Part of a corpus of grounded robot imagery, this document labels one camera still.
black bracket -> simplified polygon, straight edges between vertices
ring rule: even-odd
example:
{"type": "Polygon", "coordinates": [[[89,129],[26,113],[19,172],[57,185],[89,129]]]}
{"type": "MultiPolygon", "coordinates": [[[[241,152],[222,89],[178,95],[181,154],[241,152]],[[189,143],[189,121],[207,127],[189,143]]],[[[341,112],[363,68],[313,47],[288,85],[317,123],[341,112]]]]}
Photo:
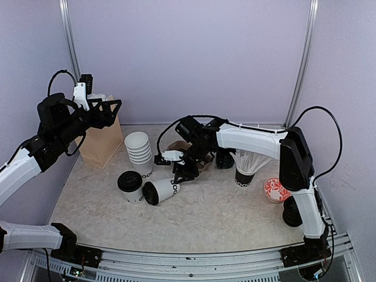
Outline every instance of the black bracket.
{"type": "Polygon", "coordinates": [[[157,166],[169,166],[169,165],[171,165],[171,162],[169,160],[165,160],[164,158],[162,158],[161,155],[155,155],[154,156],[154,163],[157,166]]]}
{"type": "Polygon", "coordinates": [[[52,250],[51,257],[68,263],[78,264],[79,266],[88,266],[98,268],[102,259],[102,250],[76,245],[75,253],[72,257],[67,256],[62,250],[52,250]]]}
{"type": "Polygon", "coordinates": [[[304,244],[288,247],[280,250],[284,267],[298,266],[300,264],[319,261],[331,256],[331,250],[327,241],[328,227],[319,239],[304,237],[304,244]]]}
{"type": "Polygon", "coordinates": [[[86,84],[86,97],[90,95],[93,89],[93,76],[91,74],[81,75],[79,82],[86,84]]]}
{"type": "Polygon", "coordinates": [[[61,223],[52,223],[53,227],[60,231],[63,236],[60,248],[51,251],[51,257],[68,263],[98,268],[102,258],[102,250],[77,245],[76,235],[61,223]]]}

paper cup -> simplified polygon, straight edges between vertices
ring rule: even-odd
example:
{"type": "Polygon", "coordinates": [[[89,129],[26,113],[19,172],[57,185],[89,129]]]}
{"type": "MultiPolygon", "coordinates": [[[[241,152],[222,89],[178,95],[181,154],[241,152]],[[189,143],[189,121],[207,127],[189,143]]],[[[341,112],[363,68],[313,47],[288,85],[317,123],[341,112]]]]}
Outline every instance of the paper cup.
{"type": "Polygon", "coordinates": [[[125,138],[124,144],[130,150],[140,149],[149,144],[149,137],[144,132],[133,132],[125,138]]]}
{"type": "Polygon", "coordinates": [[[174,184],[174,180],[169,178],[146,182],[142,189],[145,200],[154,206],[174,196],[179,191],[180,185],[174,184]]]}
{"type": "Polygon", "coordinates": [[[236,173],[235,173],[236,185],[241,186],[241,187],[247,187],[251,183],[253,177],[254,177],[254,173],[253,174],[247,173],[236,168],[236,173]]]}
{"type": "Polygon", "coordinates": [[[125,199],[132,204],[143,200],[142,177],[138,172],[124,172],[117,180],[117,186],[122,191],[125,199]]]}
{"type": "Polygon", "coordinates": [[[145,148],[145,149],[143,149],[142,151],[139,151],[139,152],[132,152],[130,150],[127,150],[128,155],[132,156],[132,157],[138,157],[138,156],[146,155],[146,154],[150,153],[151,151],[152,150],[151,150],[150,146],[148,146],[147,148],[145,148]]]}
{"type": "Polygon", "coordinates": [[[131,157],[129,156],[129,159],[132,163],[137,163],[139,165],[142,165],[144,162],[149,161],[149,159],[152,158],[152,154],[148,153],[145,157],[131,157]]]}
{"type": "Polygon", "coordinates": [[[142,147],[140,147],[138,149],[130,149],[127,146],[125,146],[125,147],[127,148],[128,153],[140,154],[140,153],[146,152],[147,150],[150,150],[150,143],[148,142],[147,144],[143,145],[142,147]]]}
{"type": "Polygon", "coordinates": [[[153,171],[152,159],[150,159],[146,163],[142,163],[142,164],[132,163],[132,165],[135,168],[135,171],[141,174],[142,178],[147,178],[147,177],[150,177],[150,175],[152,175],[152,171],[153,171]]]}

red and white plate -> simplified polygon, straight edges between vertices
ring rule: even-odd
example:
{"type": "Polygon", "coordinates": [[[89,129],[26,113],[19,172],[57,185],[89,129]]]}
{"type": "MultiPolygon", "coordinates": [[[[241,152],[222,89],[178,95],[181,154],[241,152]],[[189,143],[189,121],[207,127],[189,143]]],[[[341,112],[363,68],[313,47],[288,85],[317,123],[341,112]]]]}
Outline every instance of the red and white plate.
{"type": "Polygon", "coordinates": [[[283,203],[291,196],[290,191],[286,190],[278,177],[272,177],[264,182],[264,194],[272,203],[283,203]]]}

black cup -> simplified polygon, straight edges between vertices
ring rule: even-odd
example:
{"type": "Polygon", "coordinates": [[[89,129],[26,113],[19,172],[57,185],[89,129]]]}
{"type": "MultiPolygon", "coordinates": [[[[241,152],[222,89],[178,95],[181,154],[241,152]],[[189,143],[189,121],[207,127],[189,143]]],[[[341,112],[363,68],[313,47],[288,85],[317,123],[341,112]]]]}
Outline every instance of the black cup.
{"type": "Polygon", "coordinates": [[[251,183],[253,177],[254,177],[254,174],[245,175],[245,174],[242,174],[241,172],[239,172],[236,169],[235,182],[236,182],[237,185],[239,185],[241,187],[247,187],[247,186],[249,186],[249,184],[251,183]]]}

white tabletop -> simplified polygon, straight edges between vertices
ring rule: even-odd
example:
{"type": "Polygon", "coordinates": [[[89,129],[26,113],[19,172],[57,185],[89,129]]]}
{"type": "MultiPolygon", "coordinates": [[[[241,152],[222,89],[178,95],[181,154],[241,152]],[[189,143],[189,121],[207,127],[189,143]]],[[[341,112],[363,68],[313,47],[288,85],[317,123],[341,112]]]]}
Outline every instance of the white tabletop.
{"type": "MultiPolygon", "coordinates": [[[[123,126],[124,136],[143,131],[153,153],[166,126],[123,126]]],[[[180,137],[173,130],[162,148],[180,137]]],[[[277,161],[260,169],[249,187],[235,184],[235,168],[219,170],[215,163],[181,191],[151,206],[126,202],[118,177],[132,169],[124,145],[105,169],[84,164],[80,157],[70,174],[51,217],[78,237],[78,243],[121,250],[161,253],[217,253],[263,249],[298,243],[301,227],[288,227],[282,204],[269,202],[263,183],[278,177],[277,161]]],[[[151,180],[173,177],[172,166],[154,166],[151,180]]]]}

